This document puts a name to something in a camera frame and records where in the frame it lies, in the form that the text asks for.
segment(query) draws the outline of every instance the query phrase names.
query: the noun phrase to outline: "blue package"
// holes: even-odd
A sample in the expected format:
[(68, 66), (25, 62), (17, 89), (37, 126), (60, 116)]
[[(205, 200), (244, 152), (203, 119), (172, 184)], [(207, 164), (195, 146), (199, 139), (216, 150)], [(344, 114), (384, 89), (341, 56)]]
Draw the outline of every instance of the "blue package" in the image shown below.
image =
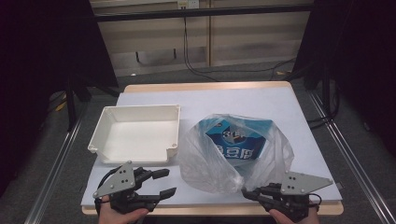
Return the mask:
[(262, 153), (265, 138), (233, 126), (225, 119), (206, 132), (226, 159), (256, 160)]

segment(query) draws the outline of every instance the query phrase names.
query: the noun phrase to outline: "table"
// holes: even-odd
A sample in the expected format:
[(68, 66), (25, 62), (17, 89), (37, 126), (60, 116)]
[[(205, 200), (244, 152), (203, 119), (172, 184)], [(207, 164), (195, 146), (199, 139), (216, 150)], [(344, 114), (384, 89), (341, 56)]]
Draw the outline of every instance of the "table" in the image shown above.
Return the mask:
[[(149, 93), (150, 97), (155, 97), (156, 93), (160, 94), (161, 96), (170, 96), (172, 94), (178, 93), (178, 95), (182, 96), (193, 96), (197, 92), (200, 92), (200, 94), (208, 94), (211, 91), (229, 91), (229, 90), (234, 90), (238, 91), (238, 93), (243, 93), (244, 91), (248, 90), (258, 90), (258, 91), (267, 91), (267, 92), (274, 92), (277, 90), (282, 90), (282, 95), (287, 94), (289, 97), (288, 99), (290, 102), (288, 102), (288, 105), (295, 104), (294, 107), (296, 107), (296, 111), (292, 111), (291, 113), (293, 116), (298, 117), (299, 120), (303, 121), (301, 126), (302, 130), (304, 130), (306, 136), (308, 138), (312, 136), (312, 133), (309, 131), (308, 126), (306, 125), (306, 122), (304, 121), (304, 115), (301, 111), (301, 108), (298, 105), (297, 99), (295, 98), (295, 95), (292, 91), (291, 85), (289, 82), (222, 82), (222, 83), (183, 83), (183, 84), (148, 84), (148, 85), (132, 85), (128, 86), (125, 88), (125, 93), (128, 93), (129, 96), (134, 96), (135, 99), (142, 98), (141, 100), (147, 100), (143, 99), (144, 93)], [(282, 99), (285, 96), (279, 95), (278, 99)], [(124, 105), (126, 104), (125, 102), (125, 97), (126, 96), (121, 96), (118, 102), (118, 105)], [(165, 104), (168, 104), (170, 101), (170, 98), (166, 99), (157, 99), (161, 102), (164, 102)], [(148, 104), (156, 104), (155, 100), (151, 102), (147, 102)], [(283, 129), (283, 123), (279, 122), (278, 127), (279, 129)], [(284, 134), (289, 138), (291, 145), (293, 146), (295, 144), (293, 140), (293, 136), (291, 136), (288, 132), (287, 129), (283, 129), (285, 132)], [(315, 140), (312, 137), (312, 144), (316, 145)], [(318, 161), (318, 164), (316, 166), (318, 167), (317, 170), (323, 169), (326, 172), (328, 172), (328, 175), (330, 172), (328, 171), (327, 165), (325, 161), (323, 160), (319, 150), (318, 146), (312, 147), (313, 151), (309, 153), (309, 155), (304, 155), (304, 153), (298, 153), (299, 148), (297, 145), (295, 145), (295, 155), (296, 158), (295, 162), (293, 163), (291, 170), (296, 171), (296, 172), (301, 172), (305, 170), (307, 174), (309, 173), (310, 168), (302, 167), (301, 165), (298, 165), (299, 163), (301, 164), (301, 161), (304, 161), (306, 159), (309, 159), (310, 154), (315, 154), (316, 153), (316, 161)], [(330, 192), (332, 194), (338, 192), (338, 189), (335, 188), (335, 185), (329, 186), (328, 188), (332, 188)], [(321, 191), (320, 195), (324, 196), (324, 201), (320, 207), (319, 214), (320, 215), (326, 215), (326, 216), (335, 216), (335, 215), (340, 215), (343, 213), (344, 208), (341, 203), (341, 196), (334, 196), (334, 195), (326, 195), (329, 194), (329, 192), (326, 192), (326, 188)], [(94, 210), (93, 204), (83, 204), (82, 205), (82, 211), (84, 214), (87, 215), (95, 215), (96, 212)], [(154, 210), (151, 215), (154, 216), (263, 216), (263, 215), (268, 215), (264, 209), (257, 203), (254, 202), (241, 202), (241, 203), (196, 203), (196, 204), (166, 204), (166, 203), (160, 203), (157, 208)]]

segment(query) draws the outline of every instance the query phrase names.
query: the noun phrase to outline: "white plastic tray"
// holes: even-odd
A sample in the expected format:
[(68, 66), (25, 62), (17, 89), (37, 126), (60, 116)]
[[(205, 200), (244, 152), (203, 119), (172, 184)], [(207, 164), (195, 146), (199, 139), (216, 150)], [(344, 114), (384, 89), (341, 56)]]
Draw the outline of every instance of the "white plastic tray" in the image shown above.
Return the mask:
[(107, 106), (88, 150), (103, 163), (163, 163), (177, 154), (180, 105)]

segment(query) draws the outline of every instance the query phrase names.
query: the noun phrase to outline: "transparent plastic bag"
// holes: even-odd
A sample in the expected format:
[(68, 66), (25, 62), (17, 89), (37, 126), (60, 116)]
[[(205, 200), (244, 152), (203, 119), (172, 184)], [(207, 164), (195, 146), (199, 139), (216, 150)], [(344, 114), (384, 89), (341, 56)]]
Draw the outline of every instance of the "transparent plastic bag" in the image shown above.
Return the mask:
[[(242, 148), (225, 149), (214, 143), (208, 133), (224, 120), (230, 124), (227, 134), (223, 135), (225, 138), (229, 133), (238, 138), (240, 136), (236, 135), (241, 135), (241, 130), (242, 141), (251, 135), (265, 138), (257, 158), (251, 158), (254, 150), (244, 154)], [(225, 150), (239, 154), (228, 154)], [(239, 160), (230, 159), (230, 155)], [(224, 114), (211, 115), (198, 122), (182, 136), (177, 153), (183, 180), (193, 188), (211, 193), (232, 193), (242, 187), (253, 190), (269, 183), (280, 183), (293, 158), (289, 140), (271, 120)]]

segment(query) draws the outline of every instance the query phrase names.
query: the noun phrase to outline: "human hand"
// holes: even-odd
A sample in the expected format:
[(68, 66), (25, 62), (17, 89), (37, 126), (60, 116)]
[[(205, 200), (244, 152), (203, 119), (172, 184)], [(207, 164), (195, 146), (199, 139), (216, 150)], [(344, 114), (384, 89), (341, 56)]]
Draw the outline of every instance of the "human hand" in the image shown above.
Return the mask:
[[(104, 202), (109, 200), (108, 196), (102, 198)], [(149, 212), (146, 208), (139, 208), (125, 215), (118, 213), (110, 207), (110, 203), (102, 203), (100, 208), (99, 224), (127, 224), (137, 221)]]
[[(275, 209), (271, 209), (269, 213), (279, 224), (296, 224), (292, 222), (288, 217), (286, 217), (283, 213)], [(317, 208), (315, 207), (309, 208), (308, 217), (299, 221), (297, 224), (319, 224)]]

